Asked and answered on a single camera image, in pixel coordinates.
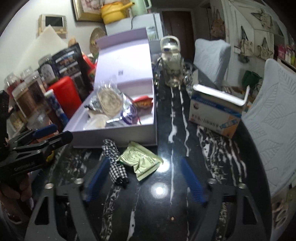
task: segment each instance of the blue white bottle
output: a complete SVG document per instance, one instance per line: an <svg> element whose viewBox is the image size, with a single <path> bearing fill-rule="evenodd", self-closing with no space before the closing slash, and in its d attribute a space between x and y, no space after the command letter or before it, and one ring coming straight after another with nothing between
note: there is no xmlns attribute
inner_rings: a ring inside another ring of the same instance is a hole
<svg viewBox="0 0 296 241"><path fill-rule="evenodd" d="M64 127L66 127L66 125L69 122L68 117L66 116L65 112L63 111L61 105L59 104L54 91L53 90L49 90L44 94L47 103L52 107L52 109L55 111L56 115L58 116L59 120L61 121L61 123L63 124Z"/></svg>

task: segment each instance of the hand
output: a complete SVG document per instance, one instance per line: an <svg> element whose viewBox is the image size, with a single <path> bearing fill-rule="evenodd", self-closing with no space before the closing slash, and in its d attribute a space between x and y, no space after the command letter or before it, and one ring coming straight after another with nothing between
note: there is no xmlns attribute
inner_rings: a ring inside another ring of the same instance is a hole
<svg viewBox="0 0 296 241"><path fill-rule="evenodd" d="M8 212L12 215L20 218L21 221L25 222L28 220L28 217L22 212L20 207L17 204L17 199L25 202L32 197L32 189L29 181L29 176L26 175L20 183L21 192L13 190L10 186L0 183L0 201Z"/></svg>

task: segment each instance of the wooden door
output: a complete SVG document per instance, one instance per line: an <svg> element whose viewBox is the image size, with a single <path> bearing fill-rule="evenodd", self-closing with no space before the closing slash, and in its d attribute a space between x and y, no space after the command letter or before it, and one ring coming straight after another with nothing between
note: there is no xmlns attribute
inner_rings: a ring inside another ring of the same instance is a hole
<svg viewBox="0 0 296 241"><path fill-rule="evenodd" d="M182 57L193 62L195 51L191 12L163 11L162 14L166 35L177 37Z"/></svg>

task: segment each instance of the box lid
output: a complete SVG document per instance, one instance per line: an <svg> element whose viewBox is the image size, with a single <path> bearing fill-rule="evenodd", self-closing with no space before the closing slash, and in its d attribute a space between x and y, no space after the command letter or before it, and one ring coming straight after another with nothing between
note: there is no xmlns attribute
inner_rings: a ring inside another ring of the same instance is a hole
<svg viewBox="0 0 296 241"><path fill-rule="evenodd" d="M105 36L96 43L100 52L95 89L113 75L117 83L153 78L146 28Z"/></svg>
<svg viewBox="0 0 296 241"><path fill-rule="evenodd" d="M246 90L245 97L242 100L242 99L240 99L240 98L238 98L236 96L230 95L228 93L225 93L225 92L222 92L222 91L219 91L219 90L215 90L215 89L210 88L210 87L206 87L204 85L199 85L199 84L194 85L193 89L195 91L197 91L197 92L201 92L201 93L204 93L204 94L219 98L221 100L230 102L230 103L232 103L234 105L237 105L239 107L243 107L244 105L247 104L248 96L249 96L249 92L250 92L250 86L248 86L247 90Z"/></svg>

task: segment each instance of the black marble table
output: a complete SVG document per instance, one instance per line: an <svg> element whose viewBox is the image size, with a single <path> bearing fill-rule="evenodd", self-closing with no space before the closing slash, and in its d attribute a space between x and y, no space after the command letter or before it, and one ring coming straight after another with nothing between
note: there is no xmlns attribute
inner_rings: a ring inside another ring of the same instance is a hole
<svg viewBox="0 0 296 241"><path fill-rule="evenodd" d="M244 124L232 139L188 121L190 99L185 86L157 90L158 146L149 148L164 164L142 182L128 170L127 189L108 178L98 199L87 208L101 240L190 240L202 218L203 208L191 197L181 172L180 160L188 156L201 182L209 177L219 183L246 183L271 234L271 202L265 172ZM63 147L54 163L44 168L32 188L38 199L44 184L66 185L84 177L99 160L100 149ZM222 240L229 204L224 203L213 240Z"/></svg>

